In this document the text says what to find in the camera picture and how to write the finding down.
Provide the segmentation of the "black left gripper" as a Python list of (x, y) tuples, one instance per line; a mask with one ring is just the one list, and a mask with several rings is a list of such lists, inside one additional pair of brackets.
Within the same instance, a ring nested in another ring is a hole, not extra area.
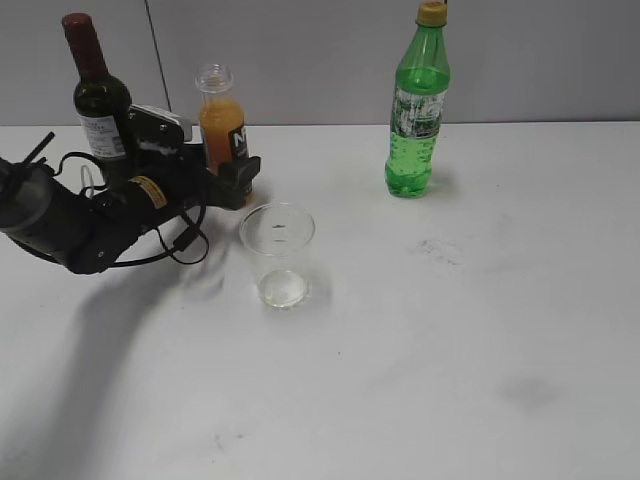
[(162, 225), (193, 207), (240, 210), (249, 201), (261, 158), (223, 163), (213, 177), (203, 143), (184, 143), (173, 155), (143, 152), (124, 183), (126, 211), (140, 225)]

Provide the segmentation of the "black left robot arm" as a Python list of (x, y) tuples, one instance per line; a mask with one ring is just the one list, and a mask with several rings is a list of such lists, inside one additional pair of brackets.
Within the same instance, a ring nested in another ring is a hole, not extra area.
[[(169, 147), (144, 141), (130, 177), (74, 193), (41, 154), (54, 136), (48, 133), (18, 163), (1, 162), (1, 231), (27, 253), (74, 274), (175, 258), (206, 237), (202, 225), (208, 208), (244, 206), (261, 166), (260, 157), (250, 156), (225, 163), (213, 174), (200, 144)], [(161, 253), (121, 260), (140, 237), (175, 218), (186, 228)]]

